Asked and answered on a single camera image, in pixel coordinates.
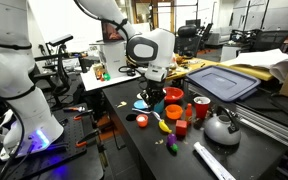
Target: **paper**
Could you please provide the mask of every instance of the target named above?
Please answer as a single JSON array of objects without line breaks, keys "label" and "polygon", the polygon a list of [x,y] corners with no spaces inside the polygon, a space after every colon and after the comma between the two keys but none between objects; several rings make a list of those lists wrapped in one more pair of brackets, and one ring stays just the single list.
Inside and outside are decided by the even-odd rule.
[{"label": "paper", "polygon": [[236,59],[223,62],[222,64],[227,66],[249,65],[263,67],[268,69],[280,82],[284,82],[288,73],[288,54],[282,53],[280,49],[241,53]]}]

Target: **bottle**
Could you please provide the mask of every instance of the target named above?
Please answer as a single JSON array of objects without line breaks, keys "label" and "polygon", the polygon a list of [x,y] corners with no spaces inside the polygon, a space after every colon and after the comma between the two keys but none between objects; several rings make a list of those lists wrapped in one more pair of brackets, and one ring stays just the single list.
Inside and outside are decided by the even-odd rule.
[{"label": "bottle", "polygon": [[190,125],[192,122],[192,104],[191,103],[187,104],[187,108],[185,110],[185,121],[187,122],[188,125]]}]

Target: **silver kettle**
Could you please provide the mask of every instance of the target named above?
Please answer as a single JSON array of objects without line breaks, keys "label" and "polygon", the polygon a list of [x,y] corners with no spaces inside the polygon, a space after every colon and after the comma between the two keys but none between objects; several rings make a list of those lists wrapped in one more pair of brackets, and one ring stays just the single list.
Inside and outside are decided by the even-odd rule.
[{"label": "silver kettle", "polygon": [[216,109],[213,117],[204,122],[205,134],[213,141],[223,145],[239,143],[241,131],[237,122],[237,115],[222,106],[218,106]]}]

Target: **toy banana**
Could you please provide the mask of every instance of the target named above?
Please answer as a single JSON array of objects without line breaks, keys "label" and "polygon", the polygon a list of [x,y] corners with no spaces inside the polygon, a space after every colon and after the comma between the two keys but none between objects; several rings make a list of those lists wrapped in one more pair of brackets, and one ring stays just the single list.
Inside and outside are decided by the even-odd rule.
[{"label": "toy banana", "polygon": [[165,124],[164,120],[161,120],[158,122],[158,125],[160,126],[161,130],[167,133],[172,133],[172,130],[168,128],[168,126]]}]

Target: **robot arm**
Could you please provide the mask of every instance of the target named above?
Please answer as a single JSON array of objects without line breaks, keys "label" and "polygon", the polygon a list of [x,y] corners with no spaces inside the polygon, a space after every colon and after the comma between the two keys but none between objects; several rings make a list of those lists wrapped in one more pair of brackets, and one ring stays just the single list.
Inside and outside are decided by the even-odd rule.
[{"label": "robot arm", "polygon": [[137,63],[149,62],[145,73],[147,87],[141,93],[150,110],[162,102],[164,81],[172,60],[175,36],[169,31],[155,29],[144,34],[136,34],[125,19],[114,0],[74,0],[88,16],[111,23],[127,41],[126,52]]}]

